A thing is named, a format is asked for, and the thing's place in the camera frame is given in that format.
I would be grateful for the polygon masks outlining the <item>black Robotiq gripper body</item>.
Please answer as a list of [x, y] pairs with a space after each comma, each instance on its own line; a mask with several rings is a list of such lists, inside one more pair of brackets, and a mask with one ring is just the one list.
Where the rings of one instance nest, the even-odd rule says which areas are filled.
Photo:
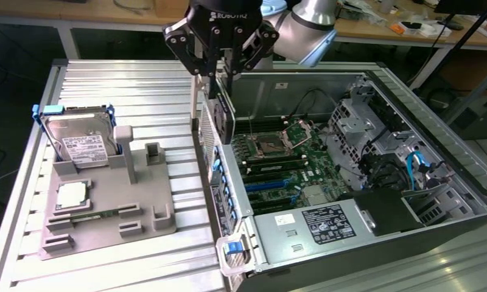
[[205, 48], [243, 46], [261, 24], [261, 1], [189, 1], [189, 30]]

